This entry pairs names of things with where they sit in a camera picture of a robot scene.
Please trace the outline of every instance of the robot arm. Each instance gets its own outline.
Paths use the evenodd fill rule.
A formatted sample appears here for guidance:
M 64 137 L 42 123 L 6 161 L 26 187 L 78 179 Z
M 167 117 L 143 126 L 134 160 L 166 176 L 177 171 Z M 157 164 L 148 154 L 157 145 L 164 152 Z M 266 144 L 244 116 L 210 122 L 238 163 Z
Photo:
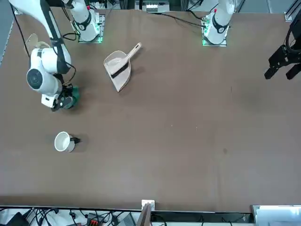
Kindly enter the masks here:
M 293 79 L 301 72 L 301 10 L 292 21 L 286 34 L 285 45 L 281 45 L 276 52 L 269 58 L 269 69 L 265 72 L 265 79 L 271 79 L 279 68 L 295 64 L 287 73 L 288 80 Z M 290 34 L 293 34 L 296 42 L 290 46 Z
M 83 41 L 92 41 L 100 34 L 99 13 L 88 10 L 84 0 L 62 0 L 70 10 Z
M 229 28 L 230 19 L 235 11 L 233 0 L 219 0 L 216 10 L 209 15 L 208 31 L 204 34 L 206 39 L 214 44 L 221 44 Z
M 45 0 L 9 0 L 9 2 L 20 11 L 40 21 L 50 37 L 52 48 L 35 48 L 31 52 L 30 69 L 26 77 L 28 85 L 42 94 L 42 103 L 57 110 L 63 107 L 62 104 L 58 106 L 60 98 L 64 97 L 65 100 L 68 98 L 66 93 L 70 93 L 66 92 L 61 74 L 69 71 L 71 57 L 55 18 Z

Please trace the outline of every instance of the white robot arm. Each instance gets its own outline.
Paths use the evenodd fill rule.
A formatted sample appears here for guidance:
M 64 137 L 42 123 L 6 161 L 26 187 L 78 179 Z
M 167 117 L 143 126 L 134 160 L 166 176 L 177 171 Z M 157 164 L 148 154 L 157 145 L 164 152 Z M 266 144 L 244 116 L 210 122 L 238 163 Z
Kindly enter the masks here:
M 221 44 L 229 28 L 230 19 L 235 11 L 233 0 L 219 0 L 214 12 L 209 15 L 208 31 L 204 34 L 207 40 L 214 44 Z
M 71 66 L 71 57 L 61 37 L 55 18 L 45 0 L 9 0 L 25 14 L 31 15 L 45 27 L 52 48 L 35 48 L 31 52 L 27 83 L 42 94 L 42 103 L 52 110 L 70 105 L 73 102 L 70 87 L 63 83 L 62 74 Z
M 84 0 L 62 0 L 70 10 L 83 41 L 92 41 L 100 34 L 99 13 L 88 10 Z

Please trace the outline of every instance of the metal bracket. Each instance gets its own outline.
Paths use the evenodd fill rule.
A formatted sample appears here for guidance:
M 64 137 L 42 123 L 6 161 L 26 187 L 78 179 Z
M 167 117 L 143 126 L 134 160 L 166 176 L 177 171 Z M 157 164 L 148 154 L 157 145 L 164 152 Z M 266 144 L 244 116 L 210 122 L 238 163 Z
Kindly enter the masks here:
M 285 22 L 292 22 L 293 21 L 292 16 L 287 15 L 286 12 L 284 12 L 284 18 L 285 18 Z
M 155 211 L 155 200 L 145 200 L 145 199 L 142 199 L 141 200 L 141 209 L 143 209 L 143 207 L 146 205 L 146 204 L 150 204 L 150 207 L 151 207 L 151 211 Z
M 286 22 L 291 22 L 296 12 L 301 9 L 301 0 L 295 0 L 290 7 L 284 12 L 284 18 Z

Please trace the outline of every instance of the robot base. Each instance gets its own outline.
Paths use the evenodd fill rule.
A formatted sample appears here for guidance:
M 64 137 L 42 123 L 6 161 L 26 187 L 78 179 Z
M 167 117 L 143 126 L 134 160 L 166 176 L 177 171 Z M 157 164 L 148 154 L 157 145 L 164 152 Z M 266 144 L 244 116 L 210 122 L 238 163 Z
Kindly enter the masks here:
M 202 44 L 203 44 L 203 46 L 226 47 L 227 46 L 226 38 L 224 39 L 224 41 L 222 41 L 222 43 L 220 43 L 218 45 L 212 44 L 211 42 L 209 42 L 207 40 L 207 38 L 205 37 L 205 33 L 208 32 L 209 23 L 210 23 L 210 15 L 206 15 L 206 17 L 201 21 L 201 24 L 206 26 L 206 28 L 202 28 Z
M 84 41 L 79 38 L 79 43 L 102 43 L 103 41 L 103 31 L 104 31 L 104 21 L 105 21 L 105 14 L 99 15 L 99 20 L 97 21 L 99 25 L 97 25 L 97 29 L 100 30 L 99 35 L 97 35 L 92 41 Z

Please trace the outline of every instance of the dustpan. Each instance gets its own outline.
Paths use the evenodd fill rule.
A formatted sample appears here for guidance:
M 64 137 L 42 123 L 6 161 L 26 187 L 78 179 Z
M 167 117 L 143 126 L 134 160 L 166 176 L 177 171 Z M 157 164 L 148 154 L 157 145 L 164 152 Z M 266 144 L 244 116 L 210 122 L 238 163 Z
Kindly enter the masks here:
M 128 83 L 131 76 L 130 58 L 140 49 L 139 42 L 128 54 L 118 50 L 111 53 L 103 65 L 111 78 L 117 92 L 121 91 Z
M 128 64 L 126 65 L 125 69 L 122 70 L 116 77 L 112 77 L 110 75 L 109 71 L 109 67 L 110 66 L 114 66 L 115 64 L 117 64 L 120 59 L 125 58 L 127 55 L 120 51 L 117 50 L 113 53 L 111 53 L 110 55 L 108 55 L 108 57 L 104 60 L 103 65 L 109 75 L 109 77 L 111 78 L 117 92 L 121 91 L 127 84 L 127 82 L 130 80 L 130 76 L 131 76 L 131 63 L 130 61 L 128 61 Z

